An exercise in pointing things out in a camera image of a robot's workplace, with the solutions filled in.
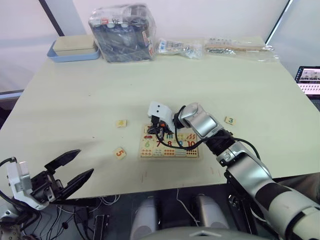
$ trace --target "plastic bag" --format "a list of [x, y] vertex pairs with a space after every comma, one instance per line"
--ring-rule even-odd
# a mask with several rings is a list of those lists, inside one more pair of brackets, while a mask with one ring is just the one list
[[153, 60], [155, 21], [145, 4], [95, 9], [88, 21], [95, 42], [110, 63]]
[[204, 47], [198, 41], [184, 43], [160, 38], [156, 45], [156, 52], [164, 55], [178, 54], [189, 59], [201, 59], [204, 55]]
[[272, 46], [253, 43], [252, 41], [210, 38], [204, 43], [204, 51], [207, 54], [249, 59], [258, 62], [277, 62], [279, 60]]

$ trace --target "beige box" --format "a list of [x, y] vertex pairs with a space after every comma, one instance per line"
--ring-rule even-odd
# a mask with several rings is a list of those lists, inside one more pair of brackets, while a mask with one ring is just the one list
[[58, 56], [93, 54], [97, 51], [97, 45], [92, 35], [60, 36], [53, 50]]

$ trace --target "blue tray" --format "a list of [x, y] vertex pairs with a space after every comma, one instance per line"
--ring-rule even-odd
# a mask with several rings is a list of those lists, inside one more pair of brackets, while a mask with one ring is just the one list
[[56, 63], [62, 63], [62, 62], [73, 62], [73, 61], [83, 61], [83, 60], [94, 60], [99, 58], [100, 56], [100, 50], [98, 49], [95, 53], [89, 53], [89, 54], [78, 54], [78, 55], [69, 55], [69, 56], [58, 56], [56, 52], [54, 51], [53, 47], [55, 45], [54, 41], [46, 54], [48, 58], [52, 59]]

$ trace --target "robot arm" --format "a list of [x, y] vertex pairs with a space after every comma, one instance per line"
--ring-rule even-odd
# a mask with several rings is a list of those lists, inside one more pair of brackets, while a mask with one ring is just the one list
[[216, 155], [221, 166], [227, 166], [224, 176], [241, 192], [249, 194], [258, 205], [267, 223], [287, 240], [320, 238], [320, 205], [298, 191], [273, 181], [267, 167], [199, 103], [184, 107], [179, 115], [158, 102], [151, 102], [148, 115], [164, 121], [171, 132], [192, 128]]
[[54, 177], [56, 169], [68, 164], [80, 151], [76, 149], [65, 152], [46, 164], [44, 166], [46, 170], [32, 178], [25, 161], [18, 162], [15, 157], [2, 161], [0, 166], [6, 164], [13, 198], [0, 191], [0, 196], [3, 198], [0, 197], [0, 225], [13, 226], [27, 223], [23, 226], [25, 228], [31, 224], [30, 219], [33, 215], [36, 216], [35, 220], [40, 216], [39, 210], [56, 200], [65, 200], [81, 188], [92, 175], [93, 168], [74, 177], [65, 187]]

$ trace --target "laptop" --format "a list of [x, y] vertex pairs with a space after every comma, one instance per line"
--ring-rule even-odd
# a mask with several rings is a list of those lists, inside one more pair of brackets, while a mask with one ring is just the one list
[[295, 82], [320, 111], [320, 66], [300, 66]]

